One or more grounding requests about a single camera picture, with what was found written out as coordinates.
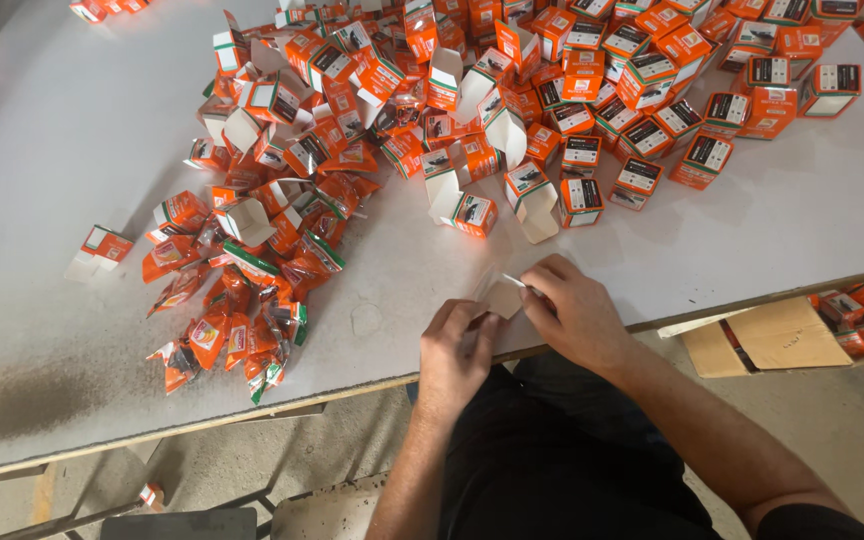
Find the left hand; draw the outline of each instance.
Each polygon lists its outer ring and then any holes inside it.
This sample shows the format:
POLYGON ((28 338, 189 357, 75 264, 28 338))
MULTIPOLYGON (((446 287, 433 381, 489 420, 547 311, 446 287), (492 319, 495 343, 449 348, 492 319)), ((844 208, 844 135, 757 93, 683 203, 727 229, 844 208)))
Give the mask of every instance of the left hand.
POLYGON ((429 420, 451 426, 489 375, 499 326, 497 314, 486 315, 471 354, 460 350, 470 323, 487 309, 482 302, 446 300, 422 333, 415 408, 429 420))

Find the box flap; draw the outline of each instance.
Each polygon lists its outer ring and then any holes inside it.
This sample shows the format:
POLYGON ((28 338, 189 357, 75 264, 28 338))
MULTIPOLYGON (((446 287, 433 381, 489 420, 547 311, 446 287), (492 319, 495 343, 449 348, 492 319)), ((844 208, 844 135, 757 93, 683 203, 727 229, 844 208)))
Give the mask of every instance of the box flap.
POLYGON ((699 326, 681 335, 695 372, 703 379, 749 375, 722 325, 699 326))
POLYGON ((759 369, 853 363, 805 297, 766 303, 726 321, 759 369))

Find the forearm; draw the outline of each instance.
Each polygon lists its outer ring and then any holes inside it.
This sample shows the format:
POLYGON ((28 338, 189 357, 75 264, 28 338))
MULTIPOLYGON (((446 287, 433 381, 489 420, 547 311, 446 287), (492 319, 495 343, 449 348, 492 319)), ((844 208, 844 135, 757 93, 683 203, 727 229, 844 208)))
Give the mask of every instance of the forearm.
POLYGON ((796 454, 726 401, 642 345, 621 369, 600 374, 642 408, 700 479, 750 531, 768 510, 813 503, 848 513, 796 454))
POLYGON ((443 420, 416 404, 366 540, 437 536, 446 450, 454 424, 454 420, 443 420))

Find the table surface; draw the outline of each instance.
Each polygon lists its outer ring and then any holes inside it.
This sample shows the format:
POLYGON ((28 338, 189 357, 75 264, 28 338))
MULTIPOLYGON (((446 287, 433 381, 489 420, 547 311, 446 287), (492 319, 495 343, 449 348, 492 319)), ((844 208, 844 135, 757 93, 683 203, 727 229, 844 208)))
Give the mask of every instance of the table surface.
MULTIPOLYGON (((182 164, 206 135, 195 111, 215 71, 211 35, 222 9, 243 28, 268 23, 260 4, 161 2, 93 27, 32 0, 1 32, 0 466, 255 413, 241 370, 202 372, 165 396, 162 364, 145 357, 201 313, 202 293, 146 320, 166 285, 142 282, 147 240, 90 283, 63 273, 93 223, 138 237, 153 206, 216 182, 182 164)), ((851 31, 822 60, 860 64, 864 77, 851 31)), ((701 107, 729 80, 712 69, 687 99, 701 107)), ((864 95, 837 120, 739 140, 704 192, 664 179, 642 212, 609 204, 598 225, 535 246, 498 177, 470 188, 500 209, 480 241, 433 226, 422 181, 379 161, 386 186, 348 227, 346 268, 311 295, 310 337, 263 408, 416 372, 431 315, 492 264, 516 273, 566 253, 608 286, 629 325, 864 272, 864 95)), ((604 162, 608 190, 618 164, 604 162)), ((538 344, 519 314, 498 352, 538 344)))

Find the concrete floor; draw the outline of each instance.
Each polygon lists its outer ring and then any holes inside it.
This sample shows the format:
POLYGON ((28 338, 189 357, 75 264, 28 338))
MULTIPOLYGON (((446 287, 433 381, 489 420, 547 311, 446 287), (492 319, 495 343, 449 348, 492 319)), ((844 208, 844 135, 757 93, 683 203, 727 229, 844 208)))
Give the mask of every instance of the concrete floor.
MULTIPOLYGON (((639 339, 695 377, 677 338, 639 339)), ((864 366, 758 374, 702 384, 798 453, 864 521, 864 366)), ((149 463, 126 448, 58 462, 38 478, 0 482, 0 534, 34 521, 78 515, 134 500, 146 482, 163 485, 168 510, 203 510, 274 485, 278 501, 388 470, 408 422, 403 388, 330 402, 319 416, 239 423, 163 440, 149 463)), ((748 535, 698 478, 686 481, 726 539, 748 535)), ((267 514, 259 510, 259 520, 267 514)), ((98 525, 79 532, 98 537, 98 525)))

